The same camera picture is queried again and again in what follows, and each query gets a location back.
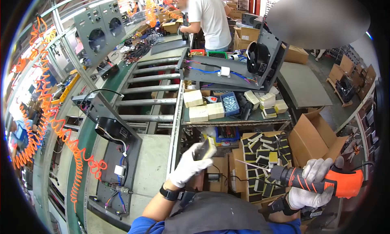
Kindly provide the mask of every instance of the screwdriver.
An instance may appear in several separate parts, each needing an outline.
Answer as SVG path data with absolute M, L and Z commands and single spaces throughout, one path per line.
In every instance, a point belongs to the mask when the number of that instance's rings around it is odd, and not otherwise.
M 281 185 L 285 187 L 296 187 L 310 192 L 322 193 L 326 188 L 332 186 L 335 188 L 333 196 L 336 197 L 355 197 L 358 195 L 363 184 L 362 170 L 343 171 L 335 165 L 329 169 L 322 181 L 309 184 L 306 182 L 306 179 L 302 177 L 303 169 L 298 167 L 285 168 L 283 166 L 274 165 L 273 168 L 264 168 L 238 159 L 236 159 L 236 161 L 269 172 L 272 179 L 280 181 Z

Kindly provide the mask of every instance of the screws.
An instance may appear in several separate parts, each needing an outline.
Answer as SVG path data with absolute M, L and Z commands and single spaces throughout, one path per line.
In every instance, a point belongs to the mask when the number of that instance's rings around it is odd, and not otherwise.
M 238 109 L 234 96 L 224 97 L 222 100 L 223 100 L 223 105 L 225 107 L 225 111 L 229 112 Z

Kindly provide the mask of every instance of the blurred patch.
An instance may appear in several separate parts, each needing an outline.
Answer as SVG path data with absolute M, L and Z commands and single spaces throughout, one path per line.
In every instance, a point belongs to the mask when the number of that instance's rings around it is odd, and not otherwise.
M 290 45 L 331 49 L 362 37 L 370 15 L 357 0 L 280 0 L 266 21 L 270 31 Z

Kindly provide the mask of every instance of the fan grille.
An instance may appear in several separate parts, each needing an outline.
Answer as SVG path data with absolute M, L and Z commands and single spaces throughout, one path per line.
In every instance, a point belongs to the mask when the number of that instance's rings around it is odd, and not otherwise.
M 89 47 L 95 52 L 100 52 L 106 46 L 105 34 L 101 29 L 94 29 L 88 37 Z
M 118 18 L 114 17 L 113 19 L 111 19 L 110 32 L 111 32 L 112 36 L 116 37 L 122 32 L 122 30 L 120 28 L 121 26 L 122 26 L 122 23 L 120 22 L 120 20 Z

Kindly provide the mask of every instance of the white capacitor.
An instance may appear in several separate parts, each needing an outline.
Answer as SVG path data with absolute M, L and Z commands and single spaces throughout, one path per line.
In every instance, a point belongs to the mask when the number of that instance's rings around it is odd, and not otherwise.
M 124 173 L 124 168 L 121 167 L 120 165 L 116 165 L 114 169 L 114 173 L 120 176 L 123 176 Z

